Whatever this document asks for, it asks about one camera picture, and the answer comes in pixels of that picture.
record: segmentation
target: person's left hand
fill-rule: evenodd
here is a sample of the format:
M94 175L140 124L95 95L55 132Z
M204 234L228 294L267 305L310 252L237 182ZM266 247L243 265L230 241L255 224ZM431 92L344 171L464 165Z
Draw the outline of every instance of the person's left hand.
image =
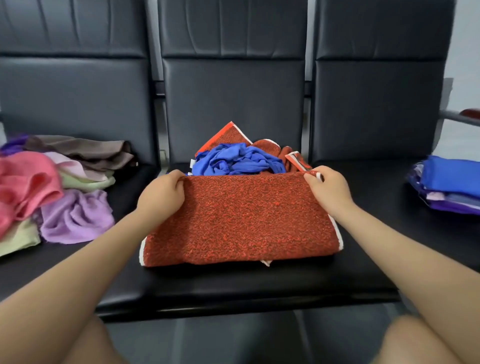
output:
M179 170L155 178L145 187L137 203L136 211L158 226L178 211L185 200L183 181Z

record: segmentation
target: person's right arm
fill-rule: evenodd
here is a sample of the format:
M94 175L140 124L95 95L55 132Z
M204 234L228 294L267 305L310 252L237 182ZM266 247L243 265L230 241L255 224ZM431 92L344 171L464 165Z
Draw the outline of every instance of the person's right arm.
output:
M480 274L363 211L353 202L347 181L339 172L326 166L315 170L323 175L323 182L309 174L304 177L320 205L413 302L463 362L480 363Z

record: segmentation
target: light pink cloth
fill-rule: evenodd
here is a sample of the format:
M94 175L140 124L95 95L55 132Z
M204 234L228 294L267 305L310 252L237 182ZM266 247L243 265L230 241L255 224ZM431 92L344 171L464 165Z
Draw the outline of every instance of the light pink cloth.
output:
M85 178L91 181L106 181L108 177L105 173L98 172L96 170L89 170L84 167L79 161L73 160L64 156L63 154L57 152L46 152L44 153L48 158L50 158L53 163L57 165L57 168L79 178Z
M15 220L25 220L40 206L63 197L60 176L42 153L0 157L0 238Z

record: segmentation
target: gray-brown garment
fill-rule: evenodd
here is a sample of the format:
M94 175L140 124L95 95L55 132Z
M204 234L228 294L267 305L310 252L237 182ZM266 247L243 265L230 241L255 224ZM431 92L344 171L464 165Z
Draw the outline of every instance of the gray-brown garment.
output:
M136 165L130 143L123 140L100 142L63 135L31 135L24 148L42 153L57 152L97 171Z

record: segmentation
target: forearm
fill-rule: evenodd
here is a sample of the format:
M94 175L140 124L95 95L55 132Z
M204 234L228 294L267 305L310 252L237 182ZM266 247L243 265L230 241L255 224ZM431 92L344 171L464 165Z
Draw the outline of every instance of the forearm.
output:
M345 212L339 223L462 360L480 363L476 343L480 338L480 274L358 207Z
M131 213L0 304L0 362L58 363L153 226Z

